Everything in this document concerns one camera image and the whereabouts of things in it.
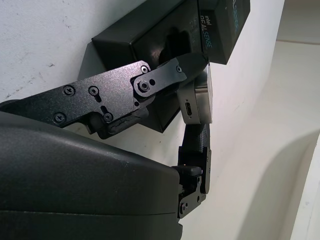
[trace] camera box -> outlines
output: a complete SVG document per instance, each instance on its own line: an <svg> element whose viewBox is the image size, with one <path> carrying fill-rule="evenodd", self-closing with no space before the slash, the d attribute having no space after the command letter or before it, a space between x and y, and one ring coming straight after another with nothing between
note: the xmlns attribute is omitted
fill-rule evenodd
<svg viewBox="0 0 320 240"><path fill-rule="evenodd" d="M151 70L202 51L197 0L147 0L92 39L107 71L137 61ZM180 110L176 94L149 105L146 127L163 132Z"/></svg>
<svg viewBox="0 0 320 240"><path fill-rule="evenodd" d="M250 0L199 0L203 52L227 64L250 13Z"/></svg>

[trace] metal mounting arm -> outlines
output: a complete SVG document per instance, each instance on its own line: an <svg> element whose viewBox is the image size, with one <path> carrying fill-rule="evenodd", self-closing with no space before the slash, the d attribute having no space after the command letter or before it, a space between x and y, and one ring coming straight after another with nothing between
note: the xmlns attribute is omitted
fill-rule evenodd
<svg viewBox="0 0 320 240"><path fill-rule="evenodd" d="M75 81L25 99L9 102L0 111L64 128L84 124L89 133L106 139L148 117L146 108L157 93L176 90L208 64L200 53L174 58L156 70L138 61Z"/></svg>
<svg viewBox="0 0 320 240"><path fill-rule="evenodd" d="M146 106L158 94L176 91L207 67L200 53L176 57L150 71L144 61L0 105L0 111L64 128L84 124L89 133L106 139L139 123L149 114ZM209 124L187 125L179 148L178 218L206 199L210 185Z"/></svg>

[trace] hex screw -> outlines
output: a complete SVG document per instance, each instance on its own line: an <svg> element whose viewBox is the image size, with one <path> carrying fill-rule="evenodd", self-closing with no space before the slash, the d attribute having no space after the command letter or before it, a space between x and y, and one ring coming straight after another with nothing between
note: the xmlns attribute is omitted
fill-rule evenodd
<svg viewBox="0 0 320 240"><path fill-rule="evenodd" d="M63 113L58 112L53 115L53 121L55 124L63 124L66 121L66 116Z"/></svg>
<svg viewBox="0 0 320 240"><path fill-rule="evenodd" d="M176 66L176 71L178 72L178 73L182 73L182 69L181 69L181 67L178 65L178 66Z"/></svg>
<svg viewBox="0 0 320 240"><path fill-rule="evenodd" d="M99 89L96 86L89 87L89 93L92 96L97 96L99 94Z"/></svg>
<svg viewBox="0 0 320 240"><path fill-rule="evenodd" d="M188 208L188 203L181 203L180 213L184 214L184 212L186 211L187 208Z"/></svg>
<svg viewBox="0 0 320 240"><path fill-rule="evenodd" d="M141 71L142 71L144 74L146 74L146 73L148 72L148 68L143 65L143 66L141 67Z"/></svg>
<svg viewBox="0 0 320 240"><path fill-rule="evenodd" d="M150 90L150 86L147 81L141 81L139 83L139 88L140 88L141 92L144 92L144 93L146 93Z"/></svg>
<svg viewBox="0 0 320 240"><path fill-rule="evenodd" d="M63 93L69 97L75 95L75 89L73 86L67 85L63 88Z"/></svg>
<svg viewBox="0 0 320 240"><path fill-rule="evenodd" d="M105 115L103 115L103 119L105 120L105 122L111 123L112 120L114 119L114 117L111 115L111 113L106 113Z"/></svg>

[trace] white wall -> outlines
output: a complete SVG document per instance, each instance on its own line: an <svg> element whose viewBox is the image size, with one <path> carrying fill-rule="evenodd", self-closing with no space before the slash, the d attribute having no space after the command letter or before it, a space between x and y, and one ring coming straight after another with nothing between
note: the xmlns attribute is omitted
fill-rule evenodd
<svg viewBox="0 0 320 240"><path fill-rule="evenodd" d="M0 101L75 81L91 37L141 2L0 1ZM228 195L237 178L230 175L226 186L218 178L268 79L283 4L284 0L251 0L251 13L228 65L212 66L211 191L207 200L181 221L185 240L237 237L241 212L229 205ZM104 142L172 166L177 164L184 127L179 114L164 134L136 125ZM79 125L70 129L86 135Z"/></svg>
<svg viewBox="0 0 320 240"><path fill-rule="evenodd" d="M320 129L320 46L292 43L319 43L319 26L308 31L305 12L293 31L291 9L284 9L278 33L287 42L276 43L269 79L209 196L212 208L203 209L213 221L197 225L213 225L212 239L291 237Z"/></svg>
<svg viewBox="0 0 320 240"><path fill-rule="evenodd" d="M320 1L286 0L278 41L320 44Z"/></svg>

